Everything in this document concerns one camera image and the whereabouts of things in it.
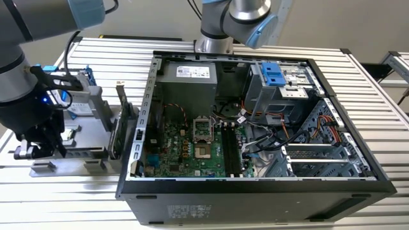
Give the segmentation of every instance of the blue drive bracket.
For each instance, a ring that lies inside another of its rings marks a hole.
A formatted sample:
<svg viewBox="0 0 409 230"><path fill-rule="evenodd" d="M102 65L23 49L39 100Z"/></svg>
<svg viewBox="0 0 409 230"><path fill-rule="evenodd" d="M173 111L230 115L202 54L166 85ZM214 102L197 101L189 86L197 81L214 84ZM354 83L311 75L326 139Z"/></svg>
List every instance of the blue drive bracket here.
<svg viewBox="0 0 409 230"><path fill-rule="evenodd" d="M286 81L277 63L261 63L261 72L267 86L285 86Z"/></svg>

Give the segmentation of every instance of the white wall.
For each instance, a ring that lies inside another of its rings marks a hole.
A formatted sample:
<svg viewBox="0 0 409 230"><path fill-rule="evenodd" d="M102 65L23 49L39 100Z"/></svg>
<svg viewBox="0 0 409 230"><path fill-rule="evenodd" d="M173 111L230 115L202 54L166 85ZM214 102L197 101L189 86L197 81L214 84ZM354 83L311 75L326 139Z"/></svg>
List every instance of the white wall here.
<svg viewBox="0 0 409 230"><path fill-rule="evenodd" d="M409 0L294 0L279 46L348 48L360 62L409 51Z"/></svg>

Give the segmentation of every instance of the cable connector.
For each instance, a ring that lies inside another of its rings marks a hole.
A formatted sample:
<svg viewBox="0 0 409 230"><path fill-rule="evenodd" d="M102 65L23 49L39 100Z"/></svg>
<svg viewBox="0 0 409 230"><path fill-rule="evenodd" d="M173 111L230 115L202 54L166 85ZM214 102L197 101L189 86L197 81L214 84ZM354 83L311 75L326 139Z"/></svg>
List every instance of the cable connector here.
<svg viewBox="0 0 409 230"><path fill-rule="evenodd" d="M323 123L323 126L337 126L338 123L335 121L327 121Z"/></svg>

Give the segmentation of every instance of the metal frame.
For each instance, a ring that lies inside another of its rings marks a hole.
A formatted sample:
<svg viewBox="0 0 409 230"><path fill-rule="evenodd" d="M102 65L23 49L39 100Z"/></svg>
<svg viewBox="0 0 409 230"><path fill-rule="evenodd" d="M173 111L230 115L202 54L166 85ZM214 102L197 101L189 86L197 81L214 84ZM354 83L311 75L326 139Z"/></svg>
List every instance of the metal frame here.
<svg viewBox="0 0 409 230"><path fill-rule="evenodd" d="M191 42L83 38L71 53L69 64L75 68L90 64L95 71L94 77L98 85L103 87L103 100L107 100L110 105L119 104L113 87L117 81L123 81L127 99L139 106L153 57L151 51L190 52L191 49ZM237 55L287 56L315 60L351 122L398 191L392 197L380 200L334 223L295 223L287 224L285 228L299 230L310 228L330 228L333 230L407 229L407 127L391 111L390 102L380 99L379 93L375 92L345 54L338 49L279 46L265 46L258 50L251 50L235 45L234 51ZM366 97L375 98L379 102L370 102ZM398 123L386 125L383 117L392 117L392 121L398 121ZM0 223L10 223L10 227L14 228L30 229L59 228L61 221L63 221L63 227L78 229L135 229L141 227L127 205L113 200L118 176L30 178L26 167L31 163L14 161L11 156L6 154L17 144L11 132L6 131L2 139L6 140L6 145L0 153L2 194L0 207L7 208L7 212L0 218ZM193 225L182 228L202 229L203 227L206 229L239 228L246 230L281 229L282 225L258 223Z"/></svg>

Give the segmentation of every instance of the green circuit board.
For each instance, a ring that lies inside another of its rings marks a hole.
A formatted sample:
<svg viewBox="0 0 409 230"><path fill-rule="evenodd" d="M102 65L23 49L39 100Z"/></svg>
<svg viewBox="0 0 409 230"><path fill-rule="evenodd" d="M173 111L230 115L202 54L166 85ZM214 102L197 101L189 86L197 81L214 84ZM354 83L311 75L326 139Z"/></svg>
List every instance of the green circuit board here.
<svg viewBox="0 0 409 230"><path fill-rule="evenodd" d="M210 144L193 143L190 127L191 123L185 130L185 134L181 135L179 129L182 126L179 124L165 124L154 177L225 177L219 127L214 127ZM235 129L235 134L239 138L245 137L242 127ZM251 163L242 175L253 177Z"/></svg>

